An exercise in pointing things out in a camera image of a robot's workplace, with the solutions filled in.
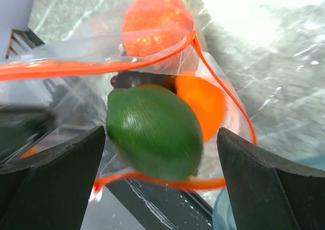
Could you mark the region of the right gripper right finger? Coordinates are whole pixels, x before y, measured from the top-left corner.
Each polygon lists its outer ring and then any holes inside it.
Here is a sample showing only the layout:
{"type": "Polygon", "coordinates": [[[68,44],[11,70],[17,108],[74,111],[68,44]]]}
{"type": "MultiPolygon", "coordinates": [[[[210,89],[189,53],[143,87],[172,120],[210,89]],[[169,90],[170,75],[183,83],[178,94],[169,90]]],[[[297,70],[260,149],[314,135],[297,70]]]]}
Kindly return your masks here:
{"type": "Polygon", "coordinates": [[[217,148],[237,229],[324,229],[324,156],[294,162],[221,128],[217,148]]]}

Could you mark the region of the smooth orange persimmon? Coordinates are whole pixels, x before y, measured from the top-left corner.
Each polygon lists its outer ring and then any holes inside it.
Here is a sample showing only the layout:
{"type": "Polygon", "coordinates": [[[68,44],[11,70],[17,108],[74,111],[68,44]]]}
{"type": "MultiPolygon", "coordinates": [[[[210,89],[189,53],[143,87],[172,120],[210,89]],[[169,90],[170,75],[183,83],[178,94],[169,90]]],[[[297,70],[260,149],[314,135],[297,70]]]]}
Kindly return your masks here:
{"type": "Polygon", "coordinates": [[[221,127],[226,101],[223,91],[212,83],[193,76],[177,76],[177,95],[194,111],[200,123],[203,140],[210,140],[221,127]]]}

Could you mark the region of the green lime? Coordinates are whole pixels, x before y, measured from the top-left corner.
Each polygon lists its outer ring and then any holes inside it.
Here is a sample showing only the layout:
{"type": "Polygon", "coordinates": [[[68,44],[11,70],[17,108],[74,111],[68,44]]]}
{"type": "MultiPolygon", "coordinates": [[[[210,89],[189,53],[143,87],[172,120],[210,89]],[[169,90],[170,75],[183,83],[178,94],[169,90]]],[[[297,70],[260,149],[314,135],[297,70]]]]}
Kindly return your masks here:
{"type": "Polygon", "coordinates": [[[136,171],[182,182],[198,174],[204,142],[191,107],[154,84],[112,90],[106,130],[121,157],[136,171]]]}

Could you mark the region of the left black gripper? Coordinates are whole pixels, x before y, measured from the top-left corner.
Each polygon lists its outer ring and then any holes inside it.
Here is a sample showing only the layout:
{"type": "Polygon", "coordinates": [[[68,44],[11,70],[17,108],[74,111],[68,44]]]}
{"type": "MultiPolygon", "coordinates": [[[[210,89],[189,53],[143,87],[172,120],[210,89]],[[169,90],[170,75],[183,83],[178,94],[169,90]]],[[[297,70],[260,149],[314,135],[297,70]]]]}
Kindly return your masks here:
{"type": "Polygon", "coordinates": [[[56,115],[36,105],[1,105],[1,161],[27,152],[56,127],[56,115]]]}

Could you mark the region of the clear zip top bag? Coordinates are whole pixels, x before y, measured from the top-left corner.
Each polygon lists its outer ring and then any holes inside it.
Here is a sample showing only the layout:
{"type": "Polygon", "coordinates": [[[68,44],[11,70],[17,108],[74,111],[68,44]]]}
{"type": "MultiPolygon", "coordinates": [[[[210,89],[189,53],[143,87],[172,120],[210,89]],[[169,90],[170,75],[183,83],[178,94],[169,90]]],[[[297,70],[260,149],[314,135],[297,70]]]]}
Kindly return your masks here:
{"type": "Polygon", "coordinates": [[[47,112],[51,127],[26,132],[18,160],[103,126],[106,144],[90,193],[137,179],[195,191],[213,203],[225,188],[217,135],[256,134],[232,84],[208,52],[201,0],[128,0],[89,19],[72,39],[1,65],[1,110],[47,112]]]}

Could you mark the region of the textured orange tangerine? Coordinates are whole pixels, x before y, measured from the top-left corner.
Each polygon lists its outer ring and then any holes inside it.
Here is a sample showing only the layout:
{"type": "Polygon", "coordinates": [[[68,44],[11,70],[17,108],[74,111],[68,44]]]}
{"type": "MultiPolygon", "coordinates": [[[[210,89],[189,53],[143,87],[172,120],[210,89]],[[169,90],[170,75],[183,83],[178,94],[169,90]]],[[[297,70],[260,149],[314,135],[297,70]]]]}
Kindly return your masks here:
{"type": "Polygon", "coordinates": [[[129,56],[145,57],[181,42],[194,29],[194,20],[183,0],[136,0],[124,16],[122,32],[129,56]]]}

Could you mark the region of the dark purple plum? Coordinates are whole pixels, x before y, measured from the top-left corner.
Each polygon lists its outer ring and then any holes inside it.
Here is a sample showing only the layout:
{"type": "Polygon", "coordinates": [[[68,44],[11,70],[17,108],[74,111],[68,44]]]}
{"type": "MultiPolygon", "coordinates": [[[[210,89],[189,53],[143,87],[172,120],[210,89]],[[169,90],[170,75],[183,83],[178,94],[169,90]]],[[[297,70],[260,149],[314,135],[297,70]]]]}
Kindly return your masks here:
{"type": "Polygon", "coordinates": [[[113,88],[130,88],[142,84],[156,84],[176,92],[175,79],[169,75],[138,71],[119,72],[110,80],[113,88]]]}

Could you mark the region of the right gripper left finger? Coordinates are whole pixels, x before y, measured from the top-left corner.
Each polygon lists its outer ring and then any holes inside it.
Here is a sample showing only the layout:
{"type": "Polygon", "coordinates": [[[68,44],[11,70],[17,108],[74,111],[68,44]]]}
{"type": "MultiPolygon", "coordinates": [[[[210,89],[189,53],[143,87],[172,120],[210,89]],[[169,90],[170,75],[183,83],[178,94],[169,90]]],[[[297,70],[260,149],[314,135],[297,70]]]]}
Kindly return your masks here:
{"type": "Polygon", "coordinates": [[[1,166],[1,229],[80,229],[105,145],[103,126],[1,166]]]}

